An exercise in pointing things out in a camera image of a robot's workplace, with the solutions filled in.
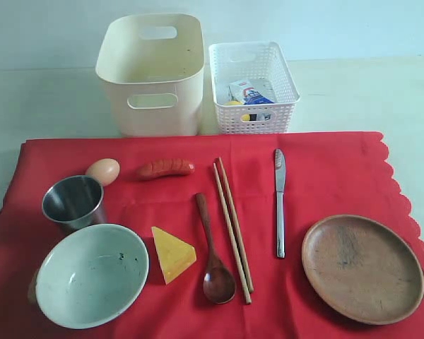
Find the dark wooden spoon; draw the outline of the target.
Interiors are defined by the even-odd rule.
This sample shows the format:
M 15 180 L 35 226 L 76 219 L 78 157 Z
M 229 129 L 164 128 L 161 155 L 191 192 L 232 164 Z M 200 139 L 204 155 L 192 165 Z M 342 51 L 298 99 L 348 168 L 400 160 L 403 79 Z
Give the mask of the dark wooden spoon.
M 216 253 L 206 197 L 203 193 L 197 193 L 195 199 L 208 244 L 208 261 L 203 279 L 204 295 L 214 304 L 224 304 L 235 295 L 235 279 Z

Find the cream plastic bin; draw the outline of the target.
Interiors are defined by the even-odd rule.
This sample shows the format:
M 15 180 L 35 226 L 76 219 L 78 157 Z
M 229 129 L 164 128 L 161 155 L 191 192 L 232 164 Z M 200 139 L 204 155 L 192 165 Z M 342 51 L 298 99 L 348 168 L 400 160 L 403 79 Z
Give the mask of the cream plastic bin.
M 121 135 L 194 136 L 204 66 L 200 21 L 183 13 L 160 13 L 110 23 L 95 72 Z

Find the wooden chopstick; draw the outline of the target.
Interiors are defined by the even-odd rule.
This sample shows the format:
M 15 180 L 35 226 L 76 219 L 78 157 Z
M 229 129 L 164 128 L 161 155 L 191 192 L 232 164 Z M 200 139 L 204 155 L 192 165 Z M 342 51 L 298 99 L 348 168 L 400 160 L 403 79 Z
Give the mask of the wooden chopstick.
M 222 185 L 221 185 L 221 182 L 220 182 L 220 177 L 219 177 L 219 174 L 218 174 L 218 169 L 217 169 L 215 163 L 213 163 L 213 171 L 214 171 L 214 175 L 215 175 L 215 179 L 216 179 L 216 185 L 217 185 L 217 188 L 218 188 L 218 194 L 219 194 L 219 197 L 220 197 L 220 202 L 221 202 L 222 209 L 223 209 L 223 215 L 224 215 L 225 222 L 226 222 L 227 229 L 228 229 L 230 243 L 231 243 L 231 246 L 232 246 L 237 270 L 238 270 L 240 281 L 241 281 L 241 284 L 242 284 L 242 291 L 243 291 L 243 294 L 244 294 L 244 297 L 245 297 L 245 303 L 251 304 L 252 299 L 251 299 L 249 288 L 248 288 L 248 285 L 247 285 L 246 275 L 245 275 L 244 268 L 243 268 L 243 265 L 242 265 L 240 252 L 239 252 L 239 249 L 237 247 L 237 241 L 236 241 L 236 238 L 235 238 L 235 235 L 234 235 L 234 232 L 233 232 L 232 223 L 231 223 L 231 219 L 230 219 L 230 216 L 229 216 L 227 203 L 226 203 L 226 200 L 225 200 L 225 195 L 224 195 L 223 188 L 222 188 Z
M 221 168 L 221 173 L 222 173 L 222 179 L 223 179 L 223 184 L 225 185 L 225 191 L 227 194 L 227 211 L 229 211 L 231 213 L 232 216 L 232 227 L 233 227 L 233 234 L 236 238 L 236 247 L 238 248 L 238 251 L 240 253 L 240 263 L 242 266 L 242 272 L 245 276 L 245 285 L 246 288 L 248 290 L 248 295 L 250 295 L 251 293 L 253 293 L 254 291 L 254 286 L 253 286 L 253 282 L 252 282 L 252 276 L 251 276 L 251 271 L 249 268 L 249 262 L 247 259 L 247 253 L 245 250 L 245 245 L 243 242 L 243 237 L 242 237 L 242 233 L 241 233 L 241 229 L 240 229 L 240 222 L 238 219 L 238 215 L 237 215 L 237 211 L 236 211 L 236 207 L 235 207 L 235 203 L 234 203 L 234 198 L 232 196 L 232 190 L 230 188 L 230 184 L 228 181 L 228 176 L 225 170 L 225 166 L 223 164 L 223 160 L 221 157 L 218 158 L 218 163 L 220 164 L 220 168 Z

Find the red sausage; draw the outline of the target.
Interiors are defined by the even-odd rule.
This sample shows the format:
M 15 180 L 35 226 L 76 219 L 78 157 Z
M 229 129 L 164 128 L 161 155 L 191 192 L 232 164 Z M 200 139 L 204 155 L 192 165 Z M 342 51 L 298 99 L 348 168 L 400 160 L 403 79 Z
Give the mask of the red sausage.
M 136 175 L 140 180 L 152 180 L 166 176 L 185 176 L 195 172 L 195 166 L 188 160 L 180 158 L 150 161 L 140 166 Z

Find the yellow lemon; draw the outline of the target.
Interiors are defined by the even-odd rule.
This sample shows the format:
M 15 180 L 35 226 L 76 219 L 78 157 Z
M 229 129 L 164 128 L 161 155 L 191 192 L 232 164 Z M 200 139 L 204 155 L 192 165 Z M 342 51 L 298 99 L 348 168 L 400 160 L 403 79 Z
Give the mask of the yellow lemon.
M 231 101 L 225 103 L 225 106 L 237 106 L 237 105 L 242 105 L 242 103 L 239 102 L 239 101 L 235 101 L 235 100 L 231 100 Z M 250 121 L 250 119 L 251 119 L 251 117 L 250 117 L 249 114 L 243 114 L 241 116 L 241 120 L 243 122 Z

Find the red tablecloth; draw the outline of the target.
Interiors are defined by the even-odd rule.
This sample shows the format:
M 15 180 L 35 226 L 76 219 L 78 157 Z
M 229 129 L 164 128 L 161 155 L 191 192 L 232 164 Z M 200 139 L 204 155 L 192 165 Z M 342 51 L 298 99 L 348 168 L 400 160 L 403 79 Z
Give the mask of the red tablecloth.
M 275 149 L 285 156 L 285 258 L 276 255 Z M 289 133 L 173 138 L 29 140 L 0 210 L 0 338 L 424 338 L 424 297 L 407 319 L 366 326 L 340 315 L 314 292 L 301 264 L 309 227 L 330 215 L 354 214 L 390 227 L 414 250 L 424 272 L 424 243 L 387 163 L 378 132 Z M 43 214 L 54 183 L 102 158 L 121 166 L 105 189 L 107 219 L 139 234 L 151 269 L 139 298 L 119 318 L 75 331 L 49 321 L 28 302 L 34 272 L 63 232 Z M 225 165 L 255 291 L 245 304 L 214 305 L 202 292 L 206 239 L 194 196 L 206 195 L 218 253 L 235 265 L 213 176 Z M 195 166 L 185 176 L 137 178 L 154 160 L 180 158 Z M 196 262 L 165 284 L 152 227 L 191 244 Z

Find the bread piece behind bowl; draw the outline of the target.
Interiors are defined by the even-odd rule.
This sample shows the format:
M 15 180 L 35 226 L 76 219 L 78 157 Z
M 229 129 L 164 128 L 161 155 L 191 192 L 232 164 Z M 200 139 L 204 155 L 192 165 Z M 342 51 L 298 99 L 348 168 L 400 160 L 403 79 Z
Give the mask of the bread piece behind bowl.
M 37 297 L 36 297 L 37 275 L 38 275 L 38 270 L 34 272 L 32 280 L 30 281 L 30 284 L 28 285 L 28 292 L 27 292 L 28 302 L 33 305 L 37 304 Z

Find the steel cup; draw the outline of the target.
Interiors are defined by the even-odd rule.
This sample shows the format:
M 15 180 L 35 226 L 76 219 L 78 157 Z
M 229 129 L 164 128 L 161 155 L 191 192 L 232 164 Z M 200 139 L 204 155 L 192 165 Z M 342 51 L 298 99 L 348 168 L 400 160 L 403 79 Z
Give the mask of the steel cup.
M 44 216 L 65 232 L 107 222 L 102 184 L 88 175 L 66 177 L 54 184 L 42 199 Z

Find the blue white milk carton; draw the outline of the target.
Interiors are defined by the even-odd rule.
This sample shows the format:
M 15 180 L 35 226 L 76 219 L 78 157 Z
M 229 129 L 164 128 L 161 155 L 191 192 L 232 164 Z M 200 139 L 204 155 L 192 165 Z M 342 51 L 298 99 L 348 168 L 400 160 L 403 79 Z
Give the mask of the blue white milk carton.
M 273 104 L 273 101 L 262 95 L 249 80 L 240 80 L 230 83 L 229 93 L 231 100 L 239 101 L 242 105 L 265 105 Z M 249 113 L 250 121 L 268 121 L 271 119 L 271 113 Z

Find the brown egg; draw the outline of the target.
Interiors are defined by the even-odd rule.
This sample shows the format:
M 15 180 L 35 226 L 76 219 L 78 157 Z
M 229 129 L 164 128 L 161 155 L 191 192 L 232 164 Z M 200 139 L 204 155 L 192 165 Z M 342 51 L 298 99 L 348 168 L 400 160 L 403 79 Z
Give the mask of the brown egg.
M 86 175 L 96 179 L 102 186 L 108 186 L 114 182 L 119 173 L 120 164 L 112 158 L 98 160 L 86 170 Z

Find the brown wooden plate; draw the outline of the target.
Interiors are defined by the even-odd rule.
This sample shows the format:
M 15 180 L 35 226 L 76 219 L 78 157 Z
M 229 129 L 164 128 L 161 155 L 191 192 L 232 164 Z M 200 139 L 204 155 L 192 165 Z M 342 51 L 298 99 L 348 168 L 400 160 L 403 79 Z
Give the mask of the brown wooden plate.
M 316 222 L 302 241 L 301 260 L 322 300 L 360 323 L 402 321 L 423 300 L 424 273 L 411 247 L 363 216 L 332 215 Z

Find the silver table knife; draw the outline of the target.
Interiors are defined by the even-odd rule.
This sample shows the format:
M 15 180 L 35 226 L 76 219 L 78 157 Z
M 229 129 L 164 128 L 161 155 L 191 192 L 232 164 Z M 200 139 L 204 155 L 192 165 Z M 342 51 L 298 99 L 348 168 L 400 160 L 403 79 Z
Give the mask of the silver table knife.
M 285 156 L 281 149 L 275 149 L 275 185 L 276 185 L 276 255 L 285 258 L 285 219 L 283 196 L 285 190 Z

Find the wooden chopstick left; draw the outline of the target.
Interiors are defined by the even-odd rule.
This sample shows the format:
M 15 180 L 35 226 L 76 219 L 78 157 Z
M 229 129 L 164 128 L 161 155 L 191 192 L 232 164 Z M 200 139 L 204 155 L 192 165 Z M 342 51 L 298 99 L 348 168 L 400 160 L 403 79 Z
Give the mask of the wooden chopstick left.
M 226 200 L 225 200 L 225 195 L 224 195 L 223 188 L 222 188 L 222 185 L 221 185 L 221 182 L 220 182 L 220 177 L 219 177 L 219 174 L 218 174 L 218 169 L 217 169 L 215 163 L 213 163 L 213 171 L 214 171 L 214 175 L 215 175 L 215 179 L 216 179 L 216 185 L 217 185 L 217 188 L 218 188 L 218 194 L 219 194 L 219 197 L 220 197 L 220 202 L 221 202 L 222 209 L 223 209 L 223 215 L 224 215 L 225 222 L 226 222 L 227 229 L 228 229 L 230 243 L 231 243 L 231 246 L 232 246 L 237 270 L 238 270 L 240 281 L 241 281 L 241 284 L 242 284 L 242 291 L 243 291 L 243 294 L 244 294 L 244 297 L 245 297 L 245 303 L 251 304 L 252 299 L 251 299 L 249 288 L 248 288 L 248 285 L 247 285 L 246 275 L 245 275 L 244 268 L 243 268 L 243 265 L 242 265 L 240 252 L 239 252 L 239 249 L 237 247 L 237 241 L 236 241 L 236 238 L 235 238 L 235 235 L 234 235 L 234 232 L 233 232 L 232 223 L 231 223 L 231 219 L 230 219 L 230 216 L 229 216 L 227 203 L 226 203 Z

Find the yellow cheese wedge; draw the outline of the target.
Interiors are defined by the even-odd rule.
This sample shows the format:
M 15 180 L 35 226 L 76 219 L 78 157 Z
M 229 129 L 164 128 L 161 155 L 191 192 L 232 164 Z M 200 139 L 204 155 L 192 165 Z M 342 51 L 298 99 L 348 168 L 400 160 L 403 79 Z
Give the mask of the yellow cheese wedge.
M 151 231 L 160 268 L 167 285 L 196 262 L 196 250 L 191 244 L 159 227 L 152 227 Z

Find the white perforated plastic basket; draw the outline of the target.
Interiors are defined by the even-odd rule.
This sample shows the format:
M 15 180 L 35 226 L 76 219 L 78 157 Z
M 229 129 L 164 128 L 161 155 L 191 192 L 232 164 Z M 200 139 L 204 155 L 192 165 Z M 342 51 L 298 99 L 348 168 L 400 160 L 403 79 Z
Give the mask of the white perforated plastic basket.
M 231 134 L 285 133 L 300 94 L 279 45 L 275 42 L 219 43 L 212 44 L 208 53 L 219 131 Z M 231 101 L 229 84 L 240 80 L 249 80 L 273 104 L 225 106 Z M 262 112 L 271 113 L 271 119 L 241 120 L 243 114 Z

